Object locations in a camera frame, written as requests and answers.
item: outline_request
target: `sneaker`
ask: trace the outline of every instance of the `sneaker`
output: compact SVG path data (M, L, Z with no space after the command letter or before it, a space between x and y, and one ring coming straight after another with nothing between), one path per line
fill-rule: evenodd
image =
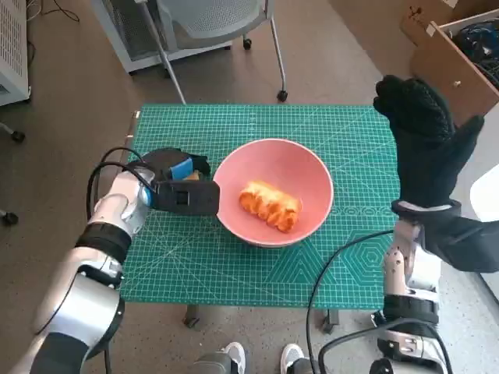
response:
M222 349L236 364L239 374L244 374L246 370L246 354L244 348L237 341L233 341L227 347Z
M286 345L281 355L281 374L286 374L288 367L300 358L305 358L302 348L296 344Z

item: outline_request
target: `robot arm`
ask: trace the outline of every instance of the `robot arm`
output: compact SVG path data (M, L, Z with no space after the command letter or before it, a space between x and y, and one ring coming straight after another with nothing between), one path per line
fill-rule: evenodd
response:
M376 325L401 317L437 325L442 260L461 271L499 270L499 222L461 217L450 199L459 172L474 151L483 118L456 129L443 98L418 79L386 76L377 84L374 107L390 121L397 145L399 219L384 257L384 307ZM431 331L405 324L378 338L384 358L370 373L447 374L444 355Z
M149 182L154 174L138 172ZM148 211L147 190L129 172L120 173L97 204L75 248L58 265L33 324L35 338L12 369L21 373L79 373L109 342L125 302L116 287L132 237Z
M148 168L131 163L154 190L128 171L119 173L73 248L60 262L34 324L34 339L11 374L80 373L118 329L125 302L117 287L133 237L149 209L212 215L219 188L209 181L183 181L193 170L209 174L206 157L171 148L143 157Z

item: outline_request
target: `cardboard box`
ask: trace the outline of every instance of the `cardboard box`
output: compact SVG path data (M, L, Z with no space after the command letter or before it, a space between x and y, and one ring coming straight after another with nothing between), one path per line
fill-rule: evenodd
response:
M409 0L400 28L415 45L421 45L428 38L426 28L431 21L444 25L494 10L498 3L497 0Z

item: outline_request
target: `black cable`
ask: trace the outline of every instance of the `black cable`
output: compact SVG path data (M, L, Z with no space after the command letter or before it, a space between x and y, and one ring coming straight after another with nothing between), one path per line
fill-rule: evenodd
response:
M92 197L92 187L94 186L94 179L97 176L97 174L99 173L99 171L102 168L105 168L107 166L118 166L121 169L128 171L135 178L137 178L140 183L142 183L143 185L145 185L146 188L148 188L152 193L154 193L154 189L149 184L149 182L146 181L143 178L143 176L140 175L137 172L137 170L135 170L134 168L131 168L129 165L125 165L125 164L123 164L121 162L116 162L116 161L105 161L105 162L101 162L101 163L99 163L95 167L95 169L92 171L92 174L90 174L90 177L88 178L88 184L87 184L87 219L88 220L91 219L91 217L92 217L92 208L93 207L92 207L92 199L91 199L91 197ZM146 167L145 164L138 164L137 166Z
M31 67L31 64L33 63L34 56L37 54L37 48L34 46L34 44L31 41L27 41L28 43L28 68Z
M109 343L106 344L104 348L104 367L106 369L106 374L111 374L111 355L109 354Z
M135 155L135 157L137 157L141 163L145 164L142 156L140 156L140 153L138 153L136 150L133 150L132 148L128 148L127 146L115 146L114 148L111 148L106 153L104 153L104 156L102 156L102 158L101 158L101 163L105 162L108 159L109 155L111 153L115 152L116 150L126 150L126 151L130 152L131 154ZM97 174L97 179L95 181L94 201L92 202L93 206L95 205L95 203L99 199L99 181L100 180L101 180L101 173L99 172Z
M430 322L425 322L425 321L422 321L421 319L416 319L416 318L399 318L399 319L396 319L395 321L392 321L389 323L384 323L378 327L372 327L370 329L357 331L355 333L349 333L348 335L345 335L343 337L339 337L337 339L330 341L329 343L324 345L320 349L320 352L319 352L319 368L320 368L321 374L326 374L326 365L324 364L324 356L326 355L326 353L328 351L330 351L334 347L337 347L339 344L346 343L347 341L356 339L358 337L365 337L366 335L371 335L373 333L378 333L380 331L389 330L389 329L392 329L396 326L406 324L406 323L416 323L416 324L424 325L424 326L428 327L428 329L431 331L431 333L433 334L435 339L437 339L438 344L440 345L440 348L442 350L442 354L444 355L444 359L445 359L445 366L447 368L447 374L453 374L451 359L449 358L447 348L445 347L444 341L442 340L441 336L438 334L434 325Z
M355 240L352 240L351 242L346 243L345 245L341 246L338 248L336 251L334 251L333 256L327 261L326 265L320 272L319 277L317 278L317 281L315 282L315 285L313 286L312 290L312 295L310 296L310 301L309 301L309 307L306 311L306 346L308 347L309 350L309 358L310 358L310 363L312 365L312 373L317 374L315 370L315 365L313 364L313 350L312 350L312 340L310 338L310 311L312 310L312 304L313 300L317 296L317 292L319 291L319 286L320 283L322 282L324 276L326 275L327 270L329 269L329 266L333 263L334 259L338 257L338 255L344 250L347 249L348 247L351 247L352 245L358 244L360 242L363 242L365 240L371 239L371 238L376 238L377 236L381 235L386 235L386 234L391 234L393 230L385 230L385 231L379 231L375 232L373 234L369 234L366 236L363 236L362 238L357 238Z
M485 75L486 78L499 90L499 79L491 72L489 71L486 66L484 66L483 62L481 63L473 63L479 71L481 71L482 74Z
M54 2L55 6L57 6L57 9L52 9L52 10L49 10L48 12L44 12L43 11L44 2L43 2L43 0L41 0L42 11L40 12L40 14L42 16L46 16L47 14L54 13L54 12L62 12L62 14L64 14L70 20L72 20L74 22L78 22L78 23L80 22L80 18L78 17L78 15L76 13L74 13L72 10L64 9L63 7L61 7L59 5L59 3L57 2L57 0L52 0L52 1Z

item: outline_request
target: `pink bowl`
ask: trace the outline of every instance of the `pink bowl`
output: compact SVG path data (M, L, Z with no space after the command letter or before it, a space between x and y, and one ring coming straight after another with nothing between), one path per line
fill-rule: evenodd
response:
M285 139L262 139L230 153L214 175L220 186L218 219L234 235L262 247L282 247L317 230L331 211L333 182L324 162L311 150ZM261 180L301 199L303 210L288 233L268 226L239 205L249 181Z

